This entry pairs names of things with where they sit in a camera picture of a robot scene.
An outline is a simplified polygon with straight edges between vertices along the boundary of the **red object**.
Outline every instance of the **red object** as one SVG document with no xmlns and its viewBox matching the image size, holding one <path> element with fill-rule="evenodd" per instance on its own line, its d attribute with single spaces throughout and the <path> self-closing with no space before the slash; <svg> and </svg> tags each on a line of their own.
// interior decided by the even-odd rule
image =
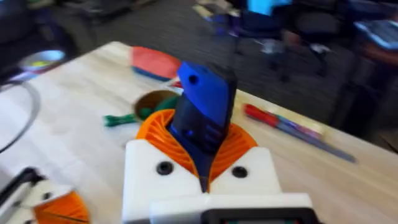
<svg viewBox="0 0 398 224">
<path fill-rule="evenodd" d="M 177 87 L 177 88 L 182 88 L 182 84 L 181 84 L 180 81 L 177 81 L 177 82 L 171 84 L 170 86 L 172 86 L 172 87 Z"/>
<path fill-rule="evenodd" d="M 147 74 L 172 79 L 177 77 L 181 61 L 171 55 L 145 47 L 132 47 L 131 65 Z"/>
<path fill-rule="evenodd" d="M 260 110 L 253 105 L 244 104 L 243 111 L 247 116 L 258 119 L 274 128 L 279 124 L 279 118 L 276 115 Z"/>
</svg>

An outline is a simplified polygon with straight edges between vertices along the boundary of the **screwdriver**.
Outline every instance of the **screwdriver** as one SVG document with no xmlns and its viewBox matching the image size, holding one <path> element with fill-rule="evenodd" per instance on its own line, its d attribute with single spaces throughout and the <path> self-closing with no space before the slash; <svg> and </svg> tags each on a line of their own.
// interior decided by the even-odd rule
<svg viewBox="0 0 398 224">
<path fill-rule="evenodd" d="M 340 149 L 334 148 L 333 146 L 330 146 L 321 140 L 314 138 L 306 133 L 303 133 L 302 131 L 299 131 L 298 129 L 294 128 L 293 126 L 287 124 L 286 122 L 283 122 L 277 115 L 260 110 L 259 108 L 250 105 L 250 104 L 244 104 L 243 105 L 243 111 L 246 116 L 254 118 L 256 120 L 262 121 L 263 123 L 268 124 L 269 126 L 272 126 L 273 128 L 277 128 L 291 136 L 294 136 L 296 138 L 299 138 L 313 146 L 316 146 L 317 148 L 324 150 L 326 152 L 329 152 L 330 154 L 333 154 L 341 159 L 344 159 L 349 162 L 356 162 L 356 159 L 354 156 L 351 154 L 348 154 L 347 152 L 344 152 Z"/>
</svg>

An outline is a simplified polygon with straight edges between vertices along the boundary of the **black cable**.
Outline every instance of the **black cable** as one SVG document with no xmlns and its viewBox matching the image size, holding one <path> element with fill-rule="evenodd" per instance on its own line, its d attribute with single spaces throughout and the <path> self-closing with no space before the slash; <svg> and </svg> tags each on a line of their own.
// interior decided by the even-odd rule
<svg viewBox="0 0 398 224">
<path fill-rule="evenodd" d="M 0 154 L 9 149 L 13 144 L 15 144 L 25 133 L 26 131 L 32 126 L 32 123 L 37 117 L 37 114 L 39 113 L 40 109 L 40 96 L 39 93 L 36 91 L 36 89 L 26 83 L 26 82 L 21 82 L 21 81 L 6 81 L 5 83 L 1 84 L 0 88 L 6 85 L 11 85 L 11 86 L 21 86 L 25 88 L 25 90 L 28 92 L 28 94 L 31 97 L 32 100 L 32 109 L 30 111 L 29 119 L 25 123 L 24 127 L 19 131 L 19 133 L 4 147 L 0 149 Z"/>
</svg>

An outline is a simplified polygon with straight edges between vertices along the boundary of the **orange part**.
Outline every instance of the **orange part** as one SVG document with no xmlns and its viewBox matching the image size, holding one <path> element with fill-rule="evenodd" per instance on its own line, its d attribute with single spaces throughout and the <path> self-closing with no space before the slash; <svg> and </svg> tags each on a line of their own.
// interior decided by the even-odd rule
<svg viewBox="0 0 398 224">
<path fill-rule="evenodd" d="M 72 191 L 34 207 L 38 224 L 89 223 L 90 216 L 80 196 Z"/>
<path fill-rule="evenodd" d="M 249 149 L 256 146 L 255 140 L 244 129 L 236 124 L 231 124 L 228 134 L 218 149 L 211 165 L 208 191 L 210 191 L 210 184 L 213 180 L 233 165 Z"/>
<path fill-rule="evenodd" d="M 190 155 L 166 130 L 174 116 L 174 110 L 160 110 L 150 115 L 141 125 L 136 139 L 145 139 L 172 160 L 198 177 L 198 171 Z"/>
</svg>

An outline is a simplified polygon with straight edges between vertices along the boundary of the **desk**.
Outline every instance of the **desk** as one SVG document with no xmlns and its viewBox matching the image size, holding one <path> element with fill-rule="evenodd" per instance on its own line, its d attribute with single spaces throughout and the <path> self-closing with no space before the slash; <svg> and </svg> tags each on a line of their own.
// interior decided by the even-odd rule
<svg viewBox="0 0 398 224">
<path fill-rule="evenodd" d="M 128 55 L 128 46 L 112 42 L 31 80 L 42 97 L 39 117 L 17 144 L 0 154 L 0 169 L 11 175 L 35 166 L 50 179 L 73 184 L 93 223 L 119 223 L 124 143 L 139 128 L 138 124 L 104 128 L 101 117 L 128 113 L 139 95 L 160 85 L 133 74 Z M 0 94 L 2 144 L 10 130 L 16 132 L 24 123 L 29 111 L 24 94 L 18 88 Z M 323 126 L 327 143 L 358 159 L 359 164 L 351 164 L 246 118 L 243 103 L 294 112 L 238 90 L 233 122 L 271 150 L 282 189 L 309 193 L 323 222 L 397 223 L 397 155 Z"/>
</svg>

